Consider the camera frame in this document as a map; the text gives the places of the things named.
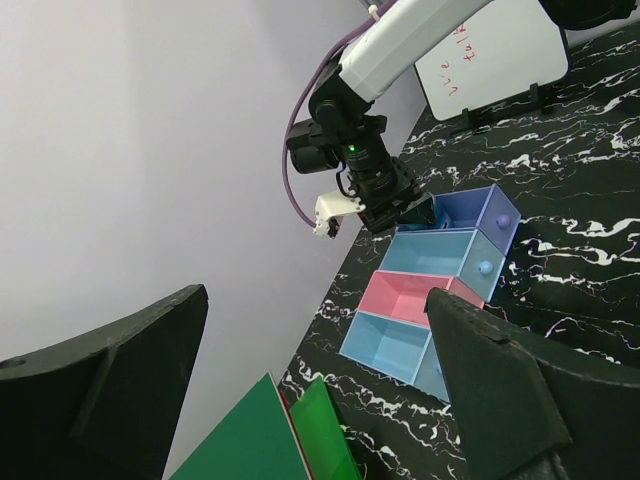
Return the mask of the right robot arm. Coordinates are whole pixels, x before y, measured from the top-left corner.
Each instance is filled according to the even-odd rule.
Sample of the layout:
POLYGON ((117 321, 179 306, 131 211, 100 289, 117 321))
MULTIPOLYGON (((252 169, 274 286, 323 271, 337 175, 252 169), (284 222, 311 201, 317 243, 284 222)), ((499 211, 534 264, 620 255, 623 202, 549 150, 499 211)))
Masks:
POLYGON ((421 60, 440 119, 546 85, 568 71, 566 33, 623 20, 634 1, 388 1, 340 39, 306 85, 285 130, 282 167, 300 174, 334 171, 305 222, 334 237, 357 216, 372 233, 401 223, 431 223, 429 196, 382 139, 387 120, 371 109, 421 60))

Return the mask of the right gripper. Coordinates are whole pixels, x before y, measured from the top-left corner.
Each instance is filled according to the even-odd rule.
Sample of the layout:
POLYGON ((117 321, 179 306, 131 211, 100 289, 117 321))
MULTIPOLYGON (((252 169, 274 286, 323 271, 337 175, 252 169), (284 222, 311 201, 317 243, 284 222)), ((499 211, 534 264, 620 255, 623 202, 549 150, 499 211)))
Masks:
POLYGON ((359 219, 370 233, 380 233, 398 225, 437 223, 433 195, 416 188, 397 189, 389 195, 364 203, 359 219))

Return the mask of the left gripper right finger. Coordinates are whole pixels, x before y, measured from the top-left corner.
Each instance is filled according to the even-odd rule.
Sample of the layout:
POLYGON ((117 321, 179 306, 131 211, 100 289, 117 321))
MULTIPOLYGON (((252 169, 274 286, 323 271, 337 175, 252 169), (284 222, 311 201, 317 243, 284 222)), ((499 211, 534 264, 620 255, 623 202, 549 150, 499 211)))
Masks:
POLYGON ((425 312, 473 479, 636 479, 639 371, 443 289, 425 312))

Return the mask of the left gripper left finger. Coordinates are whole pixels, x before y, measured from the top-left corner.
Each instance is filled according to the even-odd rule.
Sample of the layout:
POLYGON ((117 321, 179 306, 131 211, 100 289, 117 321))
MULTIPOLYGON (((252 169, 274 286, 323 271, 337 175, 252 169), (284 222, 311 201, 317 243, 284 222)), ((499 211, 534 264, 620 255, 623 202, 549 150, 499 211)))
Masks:
POLYGON ((160 479, 204 332, 189 285, 1 363, 4 479, 160 479))

